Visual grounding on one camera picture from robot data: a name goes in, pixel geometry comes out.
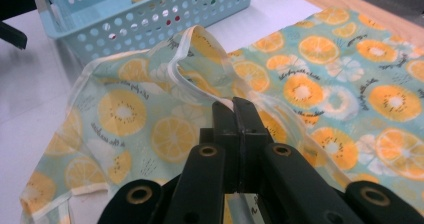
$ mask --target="flower print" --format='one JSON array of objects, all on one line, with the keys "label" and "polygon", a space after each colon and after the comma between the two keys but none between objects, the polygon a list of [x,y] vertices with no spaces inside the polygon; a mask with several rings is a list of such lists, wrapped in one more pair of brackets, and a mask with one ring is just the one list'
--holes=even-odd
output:
[{"label": "flower print", "polygon": [[375,153],[375,136],[363,135],[356,142],[359,150],[358,162],[367,166],[368,170],[379,176],[397,176],[397,174],[387,167]]},{"label": "flower print", "polygon": [[341,82],[354,82],[364,75],[364,69],[358,61],[350,57],[338,59],[326,66],[327,73]]},{"label": "flower print", "polygon": [[324,111],[324,116],[337,120],[349,120],[359,111],[359,103],[355,96],[342,86],[324,86],[324,100],[319,108]]},{"label": "flower print", "polygon": [[174,116],[189,120],[198,127],[204,127],[207,124],[205,112],[201,106],[184,104],[176,106],[171,112]]}]

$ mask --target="wooden table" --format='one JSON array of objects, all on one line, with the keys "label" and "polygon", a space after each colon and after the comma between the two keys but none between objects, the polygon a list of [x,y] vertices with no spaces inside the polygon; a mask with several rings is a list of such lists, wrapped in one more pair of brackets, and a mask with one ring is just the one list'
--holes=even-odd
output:
[{"label": "wooden table", "polygon": [[365,14],[393,34],[424,50],[424,28],[363,0],[306,0],[320,8],[337,6]]}]

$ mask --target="lemon print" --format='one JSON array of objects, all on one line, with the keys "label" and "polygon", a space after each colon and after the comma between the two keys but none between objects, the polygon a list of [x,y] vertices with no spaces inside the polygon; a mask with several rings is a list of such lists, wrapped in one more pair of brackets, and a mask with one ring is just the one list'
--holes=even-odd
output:
[{"label": "lemon print", "polygon": [[420,99],[401,86],[377,86],[370,92],[369,102],[378,113],[393,121],[409,121],[421,113]]},{"label": "lemon print", "polygon": [[423,60],[414,60],[408,62],[406,65],[406,70],[408,73],[416,78],[417,80],[424,82],[424,61]]},{"label": "lemon print", "polygon": [[149,78],[149,61],[143,58],[132,59],[118,70],[119,78],[126,81],[147,82]]},{"label": "lemon print", "polygon": [[327,24],[337,25],[349,19],[349,12],[341,8],[331,7],[316,13],[314,16]]},{"label": "lemon print", "polygon": [[268,73],[260,65],[251,61],[240,61],[234,63],[234,70],[253,90],[263,92],[268,89],[270,84]]},{"label": "lemon print", "polygon": [[424,180],[424,142],[412,133],[387,128],[377,137],[375,150],[380,160],[398,174]]},{"label": "lemon print", "polygon": [[259,51],[269,53],[276,51],[284,46],[284,37],[281,32],[274,32],[259,41],[253,43],[253,46]]},{"label": "lemon print", "polygon": [[104,182],[102,171],[89,157],[76,157],[66,167],[65,183],[69,189]]},{"label": "lemon print", "polygon": [[363,15],[363,14],[359,14],[358,16],[359,21],[364,24],[367,27],[371,27],[373,29],[377,29],[377,30],[385,30],[386,28],[384,28],[382,25],[376,23],[375,21],[369,19],[367,16]]},{"label": "lemon print", "polygon": [[195,127],[188,121],[176,117],[159,120],[153,127],[151,145],[155,153],[168,162],[185,160],[196,145]]},{"label": "lemon print", "polygon": [[339,57],[337,45],[321,36],[309,36],[299,43],[299,52],[308,61],[315,64],[327,64]]},{"label": "lemon print", "polygon": [[109,167],[109,178],[113,183],[119,184],[127,176],[131,169],[131,154],[129,151],[124,151],[113,159],[113,166]]},{"label": "lemon print", "polygon": [[191,83],[193,83],[198,88],[202,89],[203,91],[212,94],[214,96],[220,96],[220,93],[218,90],[213,88],[208,81],[206,81],[202,75],[200,75],[196,71],[185,71],[182,68],[178,69],[181,75],[183,75],[186,79],[188,79]]},{"label": "lemon print", "polygon": [[287,133],[283,129],[282,125],[277,121],[277,119],[266,111],[259,111],[258,113],[265,128],[268,129],[269,133],[274,139],[274,142],[286,143]]},{"label": "lemon print", "polygon": [[323,127],[314,131],[311,137],[324,148],[340,169],[351,169],[358,161],[358,148],[346,133],[336,128]]},{"label": "lemon print", "polygon": [[275,55],[268,59],[266,67],[269,70],[278,69],[279,66],[284,66],[290,63],[290,57],[286,55]]},{"label": "lemon print", "polygon": [[338,37],[350,37],[356,32],[356,24],[354,22],[350,22],[342,27],[334,29],[332,32]]},{"label": "lemon print", "polygon": [[35,171],[20,197],[24,212],[32,214],[41,210],[52,201],[56,189],[56,184],[52,179],[39,171]]},{"label": "lemon print", "polygon": [[321,86],[306,75],[289,77],[283,87],[283,94],[288,102],[304,109],[318,105],[324,97]]},{"label": "lemon print", "polygon": [[391,46],[377,40],[364,40],[356,45],[358,53],[373,62],[393,62],[397,52]]},{"label": "lemon print", "polygon": [[218,47],[214,46],[206,37],[204,28],[196,28],[191,37],[191,44],[203,57],[216,64],[222,64],[221,53]]},{"label": "lemon print", "polygon": [[300,21],[300,22],[297,22],[294,25],[297,26],[297,27],[302,27],[302,28],[311,28],[311,27],[315,26],[315,23],[313,23],[311,21]]},{"label": "lemon print", "polygon": [[73,108],[62,126],[53,135],[46,155],[65,155],[79,149],[82,143],[82,122],[78,109]]},{"label": "lemon print", "polygon": [[118,136],[134,134],[146,122],[144,103],[136,94],[121,89],[107,93],[100,100],[98,115],[103,128]]}]

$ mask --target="black object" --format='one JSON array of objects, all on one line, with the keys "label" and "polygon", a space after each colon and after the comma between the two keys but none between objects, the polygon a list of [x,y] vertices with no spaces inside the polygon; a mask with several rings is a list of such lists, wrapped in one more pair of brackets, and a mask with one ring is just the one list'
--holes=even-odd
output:
[{"label": "black object", "polygon": [[0,39],[3,39],[9,42],[10,44],[16,46],[17,48],[21,50],[26,48],[26,44],[28,41],[27,36],[23,32],[1,21],[0,21]]},{"label": "black object", "polygon": [[0,0],[0,21],[37,9],[34,0]]},{"label": "black object", "polygon": [[[222,223],[224,194],[234,192],[257,193],[265,223],[424,223],[381,185],[361,181],[345,193],[334,190],[295,148],[272,142],[253,103],[233,103],[234,112],[213,104],[214,128],[201,129],[180,176],[159,189],[143,180],[125,185],[99,223]],[[138,197],[148,201],[128,201],[131,190],[150,185],[154,193]]]}]

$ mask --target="printed fabric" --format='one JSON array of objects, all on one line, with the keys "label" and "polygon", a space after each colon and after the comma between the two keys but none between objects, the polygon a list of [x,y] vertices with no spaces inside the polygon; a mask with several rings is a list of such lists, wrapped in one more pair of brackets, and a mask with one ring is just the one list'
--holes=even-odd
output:
[{"label": "printed fabric", "polygon": [[69,223],[73,195],[167,182],[212,127],[212,103],[234,96],[332,186],[373,181],[424,214],[423,83],[424,51],[340,8],[228,55],[196,26],[95,60],[21,195],[23,221]]}]

